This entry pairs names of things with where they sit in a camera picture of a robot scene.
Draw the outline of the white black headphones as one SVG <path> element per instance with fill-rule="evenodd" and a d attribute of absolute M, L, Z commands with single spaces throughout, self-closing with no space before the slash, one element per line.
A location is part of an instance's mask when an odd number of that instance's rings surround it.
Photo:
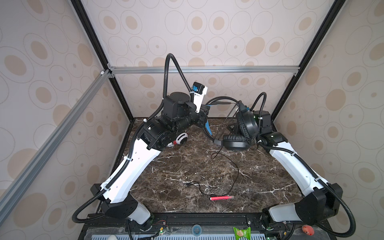
<path fill-rule="evenodd" d="M 176 139 L 167 145 L 168 148 L 172 148 L 176 145 L 183 145 L 188 140 L 188 134 L 186 132 L 181 133 Z"/>

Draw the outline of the black blue headphones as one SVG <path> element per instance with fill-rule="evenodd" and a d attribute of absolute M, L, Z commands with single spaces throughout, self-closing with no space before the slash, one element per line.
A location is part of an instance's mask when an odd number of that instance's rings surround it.
<path fill-rule="evenodd" d="M 232 108 L 232 112 L 236 113 L 232 118 L 236 119 L 235 123 L 227 123 L 227 129 L 229 134 L 223 135 L 220 140 L 219 137 L 215 137 L 210 132 L 210 125 L 206 122 L 203 127 L 203 133 L 214 144 L 224 147 L 227 150 L 243 151 L 248 150 L 251 146 L 256 144 L 256 138 L 259 135 L 259 127 L 255 120 L 253 112 L 247 109 L 241 101 L 237 101 L 232 97 L 220 96 L 209 100 L 206 106 L 211 107 L 213 105 L 221 105 L 222 100 L 225 100 L 225 104 L 235 104 Z"/>

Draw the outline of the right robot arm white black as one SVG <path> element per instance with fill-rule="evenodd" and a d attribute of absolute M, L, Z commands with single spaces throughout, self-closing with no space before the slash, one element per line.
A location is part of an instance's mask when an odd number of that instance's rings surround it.
<path fill-rule="evenodd" d="M 357 225 L 351 209 L 342 200 L 342 188 L 338 184 L 330 184 L 318 175 L 293 149 L 284 135 L 280 132 L 274 132 L 271 127 L 267 127 L 271 117 L 264 111 L 266 99 L 267 94 L 262 92 L 255 100 L 256 102 L 262 101 L 255 116 L 258 126 L 257 144 L 269 152 L 285 168 L 303 195 L 299 202 L 276 205 L 265 209 L 270 222 L 316 225 L 335 237 L 351 237 L 355 233 Z M 345 210 L 350 223 L 349 229 L 344 233 L 334 232 L 321 224 L 328 218 L 336 216 L 340 207 Z"/>

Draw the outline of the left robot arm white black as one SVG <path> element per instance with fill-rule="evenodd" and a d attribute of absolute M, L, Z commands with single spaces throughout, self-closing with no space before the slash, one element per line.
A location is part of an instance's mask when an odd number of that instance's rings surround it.
<path fill-rule="evenodd" d="M 167 94 L 169 65 L 173 62 L 188 93 Z M 163 96 L 160 106 L 136 130 L 128 154 L 112 175 L 97 186 L 94 196 L 72 215 L 77 224 L 103 217 L 126 219 L 148 228 L 151 212 L 137 201 L 130 190 L 149 163 L 175 141 L 184 142 L 186 129 L 204 128 L 210 108 L 202 104 L 207 87 L 195 83 L 190 86 L 175 56 L 165 60 Z"/>

